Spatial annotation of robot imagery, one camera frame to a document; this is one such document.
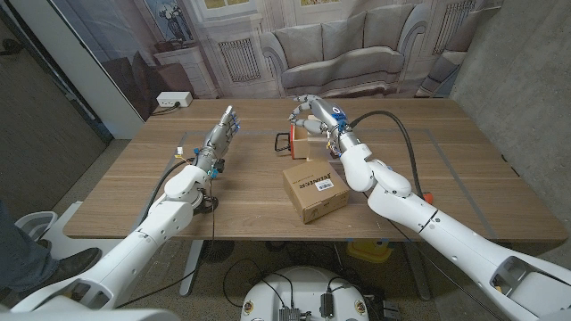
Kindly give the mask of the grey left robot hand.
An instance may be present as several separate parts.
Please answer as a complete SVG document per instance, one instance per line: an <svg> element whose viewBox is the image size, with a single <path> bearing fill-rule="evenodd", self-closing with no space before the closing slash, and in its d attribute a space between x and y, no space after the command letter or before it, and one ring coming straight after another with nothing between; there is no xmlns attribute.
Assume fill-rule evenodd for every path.
<svg viewBox="0 0 571 321"><path fill-rule="evenodd" d="M209 171L218 160L221 160L240 129L240 120L232 105L229 105L211 131L205 136L203 145L200 147L193 164Z"/></svg>

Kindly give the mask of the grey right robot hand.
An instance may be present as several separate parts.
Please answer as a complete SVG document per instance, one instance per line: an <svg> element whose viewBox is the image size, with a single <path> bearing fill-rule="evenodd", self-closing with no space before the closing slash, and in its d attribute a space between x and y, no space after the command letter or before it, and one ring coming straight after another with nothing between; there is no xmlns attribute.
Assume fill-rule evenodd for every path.
<svg viewBox="0 0 571 321"><path fill-rule="evenodd" d="M293 125L305 128L312 134L326 133L328 142L342 152L360 143L350 129L346 114L335 103L316 95L300 95L294 100L300 104L288 118ZM316 119L299 119L298 115L303 111L310 111Z"/></svg>

